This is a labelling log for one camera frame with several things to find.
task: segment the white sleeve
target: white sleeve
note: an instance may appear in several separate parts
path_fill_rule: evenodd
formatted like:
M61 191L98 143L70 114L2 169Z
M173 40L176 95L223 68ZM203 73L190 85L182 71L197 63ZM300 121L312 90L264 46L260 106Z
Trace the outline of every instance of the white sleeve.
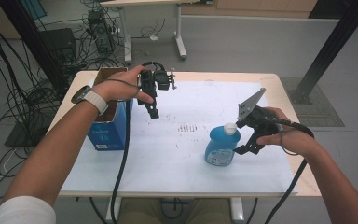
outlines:
M0 206L0 224L54 224L54 209L45 201L31 197L19 196L9 199Z

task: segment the table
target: table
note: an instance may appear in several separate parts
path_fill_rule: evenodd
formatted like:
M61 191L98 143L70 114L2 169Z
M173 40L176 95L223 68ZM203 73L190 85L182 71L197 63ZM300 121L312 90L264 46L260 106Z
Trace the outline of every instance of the table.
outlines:
M176 18L176 31L173 33L176 45L179 49L179 55L184 60L187 57L185 45L181 36L181 4L195 3L199 0L115 0L101 2L103 7L116 7L121 19L121 29L124 38L124 60L131 63L131 37L128 32L128 19L171 17Z
M82 86L87 85L92 83L92 80L96 77L97 71L82 71L79 72L70 89L68 90L65 98L63 99L62 105L60 106L60 109L57 112L56 117L54 118L52 124L50 127L52 127L72 106L73 104L70 103L70 98L72 97L72 95ZM266 93L265 93L265 102L263 102L264 104L268 104L269 106L273 106L273 107L279 107L286 115L289 119L291 119L292 121L298 121L297 117L296 117L296 113L294 111L294 109L292 108L292 105L286 95L286 92L282 86L282 83L280 82L278 76L274 75L274 74L249 74L249 73L194 73L194 72L175 72L176 78L175 81L180 83L181 81L194 81L194 82L203 82L203 83L207 83L207 84L213 84L213 82L211 81L219 81L219 82L226 82L227 84L229 83L233 83L233 82L241 82L241 83L257 83L259 84L260 87L264 87L267 89ZM160 102L161 97L166 94L165 92L158 92L158 98L157 101ZM157 108L160 111L160 116L163 115L161 113L161 111L167 110L166 108L162 107L162 104L157 105ZM96 155L98 155L98 153L104 153L104 152L95 152L94 149L92 148L92 144L90 143L90 141L85 141L79 158L77 159L76 163L81 163L82 169L93 169L93 163L97 162L94 161L94 159L97 157ZM88 155L87 156L82 156L82 151L84 150L89 150L88 151ZM104 162L108 162L108 163L115 163L116 164L116 171L118 170L118 166L121 162L121 156L122 156L122 152L111 152L110 155L109 154L105 154L108 155L106 157L99 157L98 162L104 163ZM130 166L130 161L131 160L131 154L129 154L129 160L127 162L127 166L126 166L126 170L129 171L130 169L128 169L127 167L132 167ZM302 162L302 158L301 157L288 157L288 164L290 166L289 169L291 169L292 173L296 172L296 169L298 168L299 164ZM166 171L161 171L161 174L155 174L155 176L162 176ZM122 185L120 185L120 187L122 186L128 186L129 183L126 183L125 181L125 176L128 176L128 174L130 174L131 178L136 178L136 174L131 174L131 173L124 173L123 175L123 181ZM95 171L91 171L89 173L89 175L98 175L98 172ZM110 197L111 196L111 190L113 189L113 184L115 181L114 175L111 176L111 182L113 184L111 184L111 186L108 186L108 190L90 190L93 188L98 188L98 186L101 186L102 181L100 182L94 182L92 181L93 176L83 176L83 175L78 175L78 176L74 176L72 174L72 177L68 177L69 182L74 181L74 178L76 179L84 179L84 178L89 178L90 180L88 180L87 182L90 183L90 186L87 187L88 190L84 190L80 189L80 190L68 190L67 185L68 183L65 182L64 186L62 187L62 191L60 193L61 196L84 196L84 197L96 197L96 196L101 196L101 197ZM76 182L69 184L69 185L75 185L75 186L79 186L79 184ZM161 191L153 191L150 190L152 188L149 188L147 186L148 184L145 184L145 191L131 191L131 190L124 190L121 191L122 189L119 189L119 192L117 194L117 196L120 197L180 197L180 196L185 196L185 197L229 197L229 198L234 198L236 200L232 200L231 202L231 206L233 206L233 204L236 204L236 207L238 207L238 205L240 205L239 209L233 209L232 207L232 211L242 211L241 210L241 198L238 197L271 197L271 196L275 196L275 197L280 197L282 196L282 192L276 192L276 193L262 193L262 192L227 192L227 191L222 191L222 192L207 192L207 191L203 191L200 192L199 190L194 189L194 191L191 192L168 192L165 191L164 193L161 193ZM310 171L310 168L307 167L302 176L299 178L297 185L296 185L296 194L292 194L295 197L304 197L304 196L321 196L321 193L316 185L316 181L313 177L313 174Z

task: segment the watch strap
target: watch strap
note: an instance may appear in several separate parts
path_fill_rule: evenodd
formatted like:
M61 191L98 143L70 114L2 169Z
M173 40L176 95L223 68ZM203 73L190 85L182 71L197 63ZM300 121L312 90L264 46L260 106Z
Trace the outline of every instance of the watch strap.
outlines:
M95 105L100 111L100 115L103 114L108 107L106 101L99 94L93 91L87 92L84 99Z

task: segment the black pole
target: black pole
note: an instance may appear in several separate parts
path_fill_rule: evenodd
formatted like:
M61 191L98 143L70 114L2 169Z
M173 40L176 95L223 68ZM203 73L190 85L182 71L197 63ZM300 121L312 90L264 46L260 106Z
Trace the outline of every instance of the black pole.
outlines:
M331 35L327 38L306 75L295 90L289 91L294 104L310 104L309 95L316 83L336 58L339 51L358 27L358 0L352 1Z
M58 93L58 97L63 99L69 88L69 83L65 80L62 69L51 56L34 20L25 10L21 0L0 0L0 6L45 72L54 90Z

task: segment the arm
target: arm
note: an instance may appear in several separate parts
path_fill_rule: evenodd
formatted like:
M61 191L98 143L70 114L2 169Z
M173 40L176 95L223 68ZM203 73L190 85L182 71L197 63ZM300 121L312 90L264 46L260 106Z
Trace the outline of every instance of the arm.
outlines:
M137 66L126 73L114 74L111 77L136 85L136 78L144 69ZM138 91L135 87L116 81L103 82L94 86L92 90L101 95L106 102L128 99ZM136 94L136 98L148 103L153 102L152 97L141 91ZM27 195L40 198L52 206L98 112L98 109L88 101L71 108L23 164L9 186L3 202Z
M270 108L278 118L288 119L281 110ZM263 136L260 145L280 145L298 153L310 165L332 223L358 223L358 192L340 171L328 152L312 137L300 131Z

